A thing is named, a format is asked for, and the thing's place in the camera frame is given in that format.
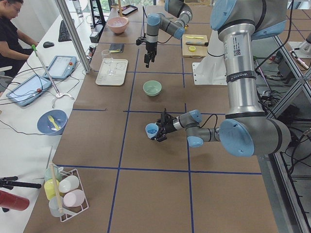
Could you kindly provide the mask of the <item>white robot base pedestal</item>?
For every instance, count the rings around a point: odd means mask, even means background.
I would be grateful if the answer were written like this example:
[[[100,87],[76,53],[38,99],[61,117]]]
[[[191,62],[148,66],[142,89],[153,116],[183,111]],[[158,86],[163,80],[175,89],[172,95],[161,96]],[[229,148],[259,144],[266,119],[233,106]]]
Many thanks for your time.
[[[192,64],[195,85],[227,85],[224,44],[212,30],[206,57]]]

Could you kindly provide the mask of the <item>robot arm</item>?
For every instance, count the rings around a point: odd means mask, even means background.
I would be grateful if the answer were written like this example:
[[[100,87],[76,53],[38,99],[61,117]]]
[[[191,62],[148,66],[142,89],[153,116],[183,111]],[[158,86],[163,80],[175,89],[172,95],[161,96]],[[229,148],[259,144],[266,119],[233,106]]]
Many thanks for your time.
[[[163,141],[167,134],[185,129],[191,147],[219,141],[232,155],[249,157],[281,152],[290,143],[288,127],[268,119],[258,102],[251,41],[283,32],[286,25],[285,0],[219,0],[210,17],[212,30],[224,44],[224,62],[229,113],[220,127],[200,125],[198,110],[178,117],[162,112],[145,130],[151,140]]]
[[[167,0],[165,11],[177,18],[175,22],[168,19],[163,13],[152,13],[147,16],[146,36],[143,38],[147,53],[144,63],[149,67],[157,55],[158,31],[162,30],[176,39],[181,39],[185,33],[185,26],[192,20],[191,8],[182,0]]]

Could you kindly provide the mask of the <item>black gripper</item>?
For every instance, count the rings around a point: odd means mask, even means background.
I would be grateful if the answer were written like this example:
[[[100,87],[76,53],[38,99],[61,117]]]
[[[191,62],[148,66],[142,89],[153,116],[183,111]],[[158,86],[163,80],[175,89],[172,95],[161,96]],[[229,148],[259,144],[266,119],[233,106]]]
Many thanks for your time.
[[[181,129],[179,117],[173,117],[167,123],[166,120],[158,119],[156,125],[159,128],[159,132],[148,133],[148,138],[157,142],[162,142],[167,139],[167,134]]]
[[[155,62],[155,57],[157,54],[157,42],[146,41],[146,50],[147,53],[144,55],[144,63],[146,64],[146,68],[149,68],[149,63]]]

